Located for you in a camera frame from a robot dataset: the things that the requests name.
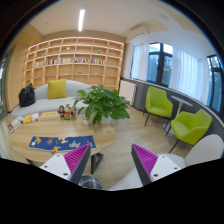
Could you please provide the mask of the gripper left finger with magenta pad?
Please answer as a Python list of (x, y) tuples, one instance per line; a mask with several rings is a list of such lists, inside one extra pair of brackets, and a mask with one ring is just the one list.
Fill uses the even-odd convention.
[(78, 184), (90, 156), (90, 145), (86, 144), (68, 152), (65, 155), (55, 154), (41, 169)]

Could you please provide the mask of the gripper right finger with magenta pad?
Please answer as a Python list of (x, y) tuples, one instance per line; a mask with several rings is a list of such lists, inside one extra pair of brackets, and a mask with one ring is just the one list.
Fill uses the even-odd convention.
[(143, 185), (180, 170), (180, 167), (165, 154), (157, 156), (136, 144), (132, 145), (131, 154)]

